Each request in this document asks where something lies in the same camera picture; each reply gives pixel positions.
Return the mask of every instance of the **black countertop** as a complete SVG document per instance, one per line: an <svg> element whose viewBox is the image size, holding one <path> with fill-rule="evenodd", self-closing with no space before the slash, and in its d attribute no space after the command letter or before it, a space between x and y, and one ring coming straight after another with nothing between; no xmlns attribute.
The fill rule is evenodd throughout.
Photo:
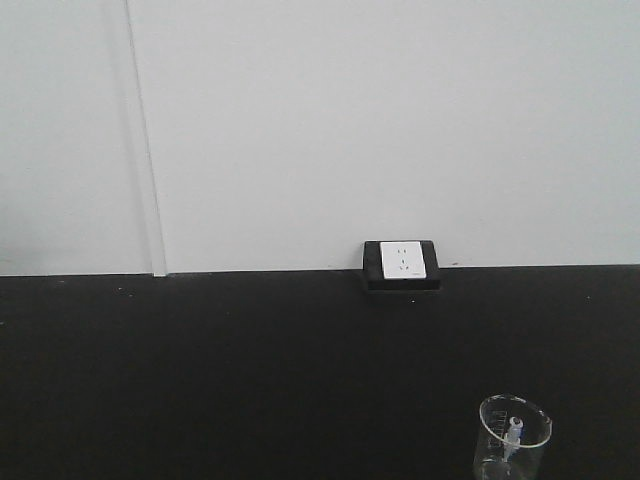
<svg viewBox="0 0 640 480"><path fill-rule="evenodd" d="M640 477L640 267L0 279L0 478L473 478L477 407L554 420L539 478Z"/></svg>

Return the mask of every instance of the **glass beaker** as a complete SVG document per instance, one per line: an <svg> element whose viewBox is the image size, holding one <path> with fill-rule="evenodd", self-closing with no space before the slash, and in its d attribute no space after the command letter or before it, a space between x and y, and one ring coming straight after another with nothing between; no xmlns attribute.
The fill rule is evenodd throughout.
<svg viewBox="0 0 640 480"><path fill-rule="evenodd" d="M480 433L473 460L477 480L533 480L551 419L533 403L495 395L480 404Z"/></svg>

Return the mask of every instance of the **white outlet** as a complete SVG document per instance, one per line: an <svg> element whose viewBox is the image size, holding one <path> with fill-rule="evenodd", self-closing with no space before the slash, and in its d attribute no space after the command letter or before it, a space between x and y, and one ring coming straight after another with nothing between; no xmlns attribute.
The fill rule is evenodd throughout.
<svg viewBox="0 0 640 480"><path fill-rule="evenodd" d="M427 278L420 242L380 242L385 279Z"/></svg>

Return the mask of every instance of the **wall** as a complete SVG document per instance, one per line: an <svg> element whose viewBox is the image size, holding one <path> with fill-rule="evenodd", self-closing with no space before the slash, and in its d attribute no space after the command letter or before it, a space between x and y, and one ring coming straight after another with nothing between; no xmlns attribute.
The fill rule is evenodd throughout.
<svg viewBox="0 0 640 480"><path fill-rule="evenodd" d="M170 271L640 262L637 2L131 6Z"/></svg>
<svg viewBox="0 0 640 480"><path fill-rule="evenodd" d="M0 275L640 262L637 2L129 4L141 91L124 0L0 4Z"/></svg>
<svg viewBox="0 0 640 480"><path fill-rule="evenodd" d="M0 2L1 275L151 271L123 7Z"/></svg>

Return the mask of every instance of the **beaker rim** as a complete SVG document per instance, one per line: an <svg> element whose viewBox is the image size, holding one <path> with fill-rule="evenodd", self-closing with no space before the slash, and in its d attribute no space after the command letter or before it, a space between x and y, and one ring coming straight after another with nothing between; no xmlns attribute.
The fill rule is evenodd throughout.
<svg viewBox="0 0 640 480"><path fill-rule="evenodd" d="M501 438L500 436L496 435L493 430L491 430L491 428L489 428L489 425L487 425L487 423L484 421L484 417L482 416L482 409L483 407L488 404L489 402L491 402L492 400L512 400L515 402L520 402L520 403L524 403L528 408L530 408L531 410L535 411L538 415L540 415L540 417L542 418L542 421L545 425L547 425L549 427L549 431L547 432L547 435L545 436L544 440L542 440L541 442L538 443L532 443L532 444L526 444L526 443L512 443L507 441L505 438ZM544 411L538 407L535 403L530 402L529 400L525 400L524 398L520 398L517 397L515 395L511 395L508 393L503 393L500 395L493 395L491 397L485 398L482 403L480 404L480 408L478 409L478 414L480 416L480 422L482 423L482 426L485 428L485 430L487 432L489 432L489 434L494 437L495 439L499 440L501 443L504 443L505 445L510 445L512 447L518 447L518 448L538 448L543 446L545 443L547 443L549 441L549 439L551 438L551 430L552 430L552 426L553 426L553 422L551 421L551 418L544 413Z"/></svg>

